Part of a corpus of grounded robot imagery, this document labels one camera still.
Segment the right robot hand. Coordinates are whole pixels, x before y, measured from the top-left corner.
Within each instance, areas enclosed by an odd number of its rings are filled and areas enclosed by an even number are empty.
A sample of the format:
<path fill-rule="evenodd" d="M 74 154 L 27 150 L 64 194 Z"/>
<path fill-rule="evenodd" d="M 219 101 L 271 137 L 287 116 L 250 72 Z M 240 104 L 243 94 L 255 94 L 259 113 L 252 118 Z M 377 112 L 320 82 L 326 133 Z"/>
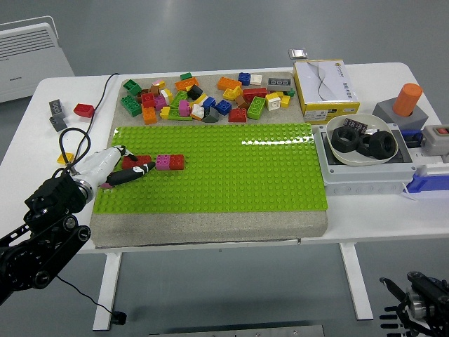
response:
<path fill-rule="evenodd" d="M 410 317 L 407 309 L 410 305 L 410 299 L 408 294 L 386 277 L 381 277 L 380 282 L 399 301 L 397 306 L 389 306 L 384 309 L 386 314 L 380 315 L 380 319 L 386 321 L 386 323 L 382 323 L 381 327 L 383 329 L 399 329 L 401 327 L 409 329 Z"/>

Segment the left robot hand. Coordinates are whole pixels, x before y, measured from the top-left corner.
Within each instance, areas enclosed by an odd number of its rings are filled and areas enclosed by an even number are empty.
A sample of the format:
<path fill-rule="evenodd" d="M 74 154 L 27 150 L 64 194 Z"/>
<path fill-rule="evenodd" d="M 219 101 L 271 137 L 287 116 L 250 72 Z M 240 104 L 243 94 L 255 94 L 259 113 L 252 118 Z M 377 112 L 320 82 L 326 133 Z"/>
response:
<path fill-rule="evenodd" d="M 122 157 L 137 159 L 125 146 L 116 145 L 99 152 L 95 152 L 81 163 L 76 165 L 76 173 L 72 174 L 74 181 L 81 183 L 88 189 L 94 189 L 107 183 L 117 186 L 143 177 L 151 171 L 156 164 L 152 161 L 133 166 L 128 169 L 113 172 L 114 167 Z"/>

